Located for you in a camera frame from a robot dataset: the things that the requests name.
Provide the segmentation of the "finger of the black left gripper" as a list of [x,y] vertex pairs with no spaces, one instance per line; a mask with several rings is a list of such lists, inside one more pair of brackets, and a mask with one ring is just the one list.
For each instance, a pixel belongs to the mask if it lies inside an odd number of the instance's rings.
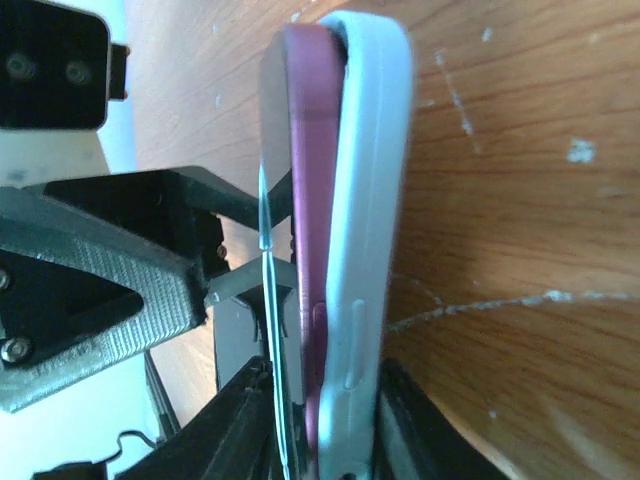
[[260,201],[203,167],[55,180],[26,191],[55,199],[124,228],[133,219],[195,208],[259,228]]

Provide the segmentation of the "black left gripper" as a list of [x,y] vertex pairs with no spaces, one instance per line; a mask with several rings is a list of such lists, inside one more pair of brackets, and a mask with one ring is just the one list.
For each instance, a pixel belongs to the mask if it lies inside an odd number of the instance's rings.
[[[262,260],[211,279],[225,269],[222,205],[200,182],[3,188],[2,410],[20,411],[201,325],[207,286],[217,387],[251,357],[267,358]],[[275,273],[290,395],[302,405],[297,269],[277,258]]]

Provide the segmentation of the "magenta phone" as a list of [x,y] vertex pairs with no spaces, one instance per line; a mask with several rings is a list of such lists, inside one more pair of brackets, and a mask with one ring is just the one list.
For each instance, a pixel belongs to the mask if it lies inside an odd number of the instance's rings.
[[325,284],[346,54],[319,24],[284,25],[260,63],[260,242],[290,222],[300,351],[289,356],[304,401],[307,478],[318,472],[318,409],[327,350]]

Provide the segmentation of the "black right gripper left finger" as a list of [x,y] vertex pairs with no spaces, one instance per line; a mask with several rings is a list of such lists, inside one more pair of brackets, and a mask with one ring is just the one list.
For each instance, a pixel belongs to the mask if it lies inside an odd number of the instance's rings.
[[117,477],[269,479],[274,456],[272,401],[271,364],[254,356],[182,430]]

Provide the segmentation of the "light blue phone case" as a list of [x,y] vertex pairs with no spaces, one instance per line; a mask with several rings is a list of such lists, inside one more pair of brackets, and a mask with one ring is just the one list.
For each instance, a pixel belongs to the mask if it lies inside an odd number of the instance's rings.
[[405,28],[337,10],[321,24],[347,50],[326,279],[318,414],[322,479],[372,476],[382,331],[413,96]]

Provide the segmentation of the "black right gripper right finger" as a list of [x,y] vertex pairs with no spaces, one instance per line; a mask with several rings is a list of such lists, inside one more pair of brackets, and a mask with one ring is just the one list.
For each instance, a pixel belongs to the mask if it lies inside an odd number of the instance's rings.
[[505,474],[446,419],[396,359],[381,364],[373,477],[503,479]]

